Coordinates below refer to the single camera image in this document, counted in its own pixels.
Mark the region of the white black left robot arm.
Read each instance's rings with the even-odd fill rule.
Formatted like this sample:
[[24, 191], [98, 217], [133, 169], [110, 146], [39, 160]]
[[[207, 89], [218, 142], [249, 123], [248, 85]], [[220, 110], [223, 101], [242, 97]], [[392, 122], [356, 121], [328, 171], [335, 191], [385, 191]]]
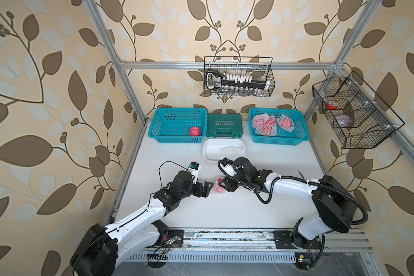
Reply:
[[134, 253], [167, 242], [169, 228], [162, 221], [190, 196], [209, 196], [214, 184], [198, 182], [197, 170], [182, 170], [174, 180], [152, 193], [145, 206], [119, 221], [91, 226], [72, 255], [74, 276], [110, 276]]

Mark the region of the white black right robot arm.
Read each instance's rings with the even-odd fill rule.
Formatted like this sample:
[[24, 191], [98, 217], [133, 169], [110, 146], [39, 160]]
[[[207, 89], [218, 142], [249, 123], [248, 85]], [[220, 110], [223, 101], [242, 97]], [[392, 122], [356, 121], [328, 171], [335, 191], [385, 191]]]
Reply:
[[297, 247], [330, 232], [347, 233], [353, 225], [368, 221], [366, 208], [329, 175], [321, 179], [280, 175], [271, 170], [258, 170], [245, 157], [234, 161], [224, 158], [217, 162], [217, 166], [224, 174], [219, 185], [228, 192], [242, 186], [253, 192], [263, 204], [269, 204], [274, 194], [314, 204], [316, 212], [300, 218], [290, 234]]

